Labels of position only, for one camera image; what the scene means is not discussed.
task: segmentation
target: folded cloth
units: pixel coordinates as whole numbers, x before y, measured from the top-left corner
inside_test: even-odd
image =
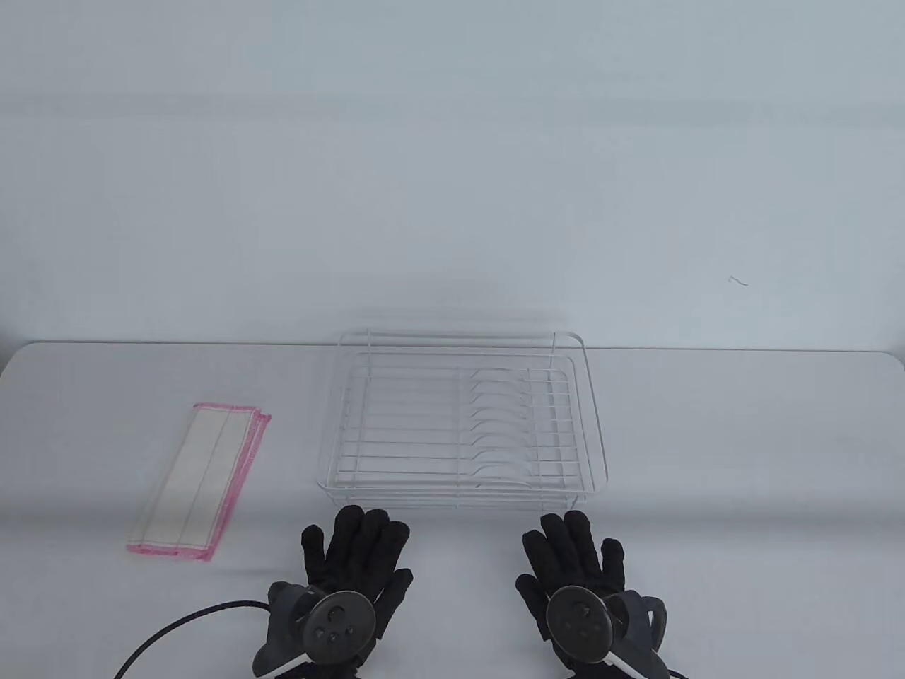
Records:
[[[260,408],[199,403],[167,479],[127,549],[209,561],[271,421]]]

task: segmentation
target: wire dish rack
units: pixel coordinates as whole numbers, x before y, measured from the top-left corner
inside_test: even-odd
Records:
[[[318,479],[336,504],[565,510],[606,478],[575,333],[340,340]]]

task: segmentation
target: white wall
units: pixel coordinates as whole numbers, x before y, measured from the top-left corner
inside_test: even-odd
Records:
[[[897,349],[903,246],[901,0],[0,0],[7,352]]]

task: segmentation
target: pink trim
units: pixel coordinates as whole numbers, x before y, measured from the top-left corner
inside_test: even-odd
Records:
[[[202,408],[205,410],[225,410],[227,413],[253,413],[257,411],[259,414],[261,410],[254,406],[229,406],[224,403],[196,403],[192,406],[194,410],[201,410]]]
[[[243,442],[242,451],[236,459],[235,472],[233,479],[230,481],[226,489],[223,504],[217,513],[214,522],[214,531],[211,535],[211,544],[204,549],[195,547],[155,547],[143,544],[130,544],[126,549],[133,554],[143,554],[146,556],[176,557],[178,559],[189,559],[193,561],[210,561],[214,557],[214,552],[220,545],[226,526],[233,517],[235,505],[239,500],[239,493],[245,484],[245,479],[252,468],[254,457],[258,454],[261,447],[261,441],[264,437],[264,430],[271,421],[271,416],[265,415],[259,408],[252,406],[228,406],[219,403],[197,403],[194,410],[223,410],[230,413],[252,413],[252,421],[249,423],[248,434]]]
[[[245,478],[248,476],[252,468],[254,457],[258,454],[258,448],[261,447],[261,440],[264,438],[264,429],[271,422],[271,416],[264,415],[260,410],[252,416],[252,431],[249,432],[245,439],[245,446],[239,453],[239,460],[236,462],[236,471],[233,480],[229,484],[226,491],[226,499],[220,506],[220,512],[217,521],[214,524],[214,535],[211,538],[211,546],[202,557],[203,561],[209,561],[214,557],[214,551],[220,544],[226,525],[233,517],[236,502],[239,500],[239,493],[245,484]]]

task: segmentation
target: table surface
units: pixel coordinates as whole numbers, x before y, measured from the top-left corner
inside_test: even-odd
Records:
[[[583,508],[663,598],[662,655],[704,677],[902,677],[905,372],[879,353],[594,349],[610,482]],[[33,344],[0,377],[0,672],[112,676],[196,608],[304,581],[330,349]],[[273,415],[211,563],[125,543],[191,406]],[[393,512],[414,584],[361,674],[551,679],[567,672],[515,588],[530,512]],[[205,618],[130,679],[250,677],[266,615]]]

